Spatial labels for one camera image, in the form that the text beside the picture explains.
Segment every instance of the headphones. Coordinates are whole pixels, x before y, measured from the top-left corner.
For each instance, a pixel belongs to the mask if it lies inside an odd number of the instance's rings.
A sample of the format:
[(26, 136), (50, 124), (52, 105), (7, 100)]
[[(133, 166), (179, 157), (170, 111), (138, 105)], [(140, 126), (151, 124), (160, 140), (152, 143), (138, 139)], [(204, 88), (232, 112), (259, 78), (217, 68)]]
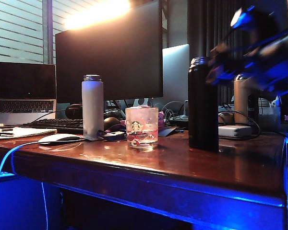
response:
[(65, 115), (69, 119), (82, 119), (82, 105), (71, 104), (65, 109)]

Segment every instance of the computer monitor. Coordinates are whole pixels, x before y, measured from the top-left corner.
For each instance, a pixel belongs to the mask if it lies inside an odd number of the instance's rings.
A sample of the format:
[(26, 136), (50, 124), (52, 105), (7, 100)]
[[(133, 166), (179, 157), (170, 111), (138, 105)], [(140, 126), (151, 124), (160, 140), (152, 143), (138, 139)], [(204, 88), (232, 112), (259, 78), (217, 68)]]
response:
[(166, 106), (178, 112), (188, 99), (188, 70), (190, 66), (190, 46), (188, 44), (163, 49), (163, 97), (154, 98), (155, 107)]
[(57, 102), (80, 103), (85, 74), (98, 74), (104, 99), (160, 97), (162, 20), (158, 0), (90, 27), (56, 34)]
[(0, 99), (55, 99), (55, 65), (0, 62)]

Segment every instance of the power adapter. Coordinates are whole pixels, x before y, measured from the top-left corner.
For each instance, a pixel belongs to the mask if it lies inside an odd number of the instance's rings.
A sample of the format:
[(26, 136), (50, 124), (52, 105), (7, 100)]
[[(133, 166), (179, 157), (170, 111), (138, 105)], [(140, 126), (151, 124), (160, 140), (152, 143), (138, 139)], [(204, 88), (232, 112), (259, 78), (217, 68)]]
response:
[(219, 126), (219, 136), (229, 138), (244, 138), (252, 135), (250, 126)]

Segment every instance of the desk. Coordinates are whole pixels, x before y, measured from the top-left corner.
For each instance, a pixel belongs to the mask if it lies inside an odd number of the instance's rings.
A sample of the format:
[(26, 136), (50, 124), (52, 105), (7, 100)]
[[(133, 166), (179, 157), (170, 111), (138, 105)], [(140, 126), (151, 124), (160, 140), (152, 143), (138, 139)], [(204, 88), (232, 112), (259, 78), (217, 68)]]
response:
[[(124, 141), (30, 145), (15, 152), (13, 161), (19, 175), (198, 229), (286, 229), (281, 136), (220, 140), (220, 153), (213, 153), (189, 148), (187, 135), (160, 138), (158, 148), (148, 152)], [(40, 138), (1, 140), (0, 159), (12, 147)]]

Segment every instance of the black water bottle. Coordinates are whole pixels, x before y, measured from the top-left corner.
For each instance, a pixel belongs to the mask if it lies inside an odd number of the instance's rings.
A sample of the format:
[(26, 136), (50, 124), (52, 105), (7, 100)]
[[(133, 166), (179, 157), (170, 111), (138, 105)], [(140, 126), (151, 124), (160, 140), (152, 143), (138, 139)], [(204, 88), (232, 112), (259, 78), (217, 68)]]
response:
[(217, 86), (206, 83), (208, 58), (191, 61), (188, 75), (189, 146), (218, 152)]

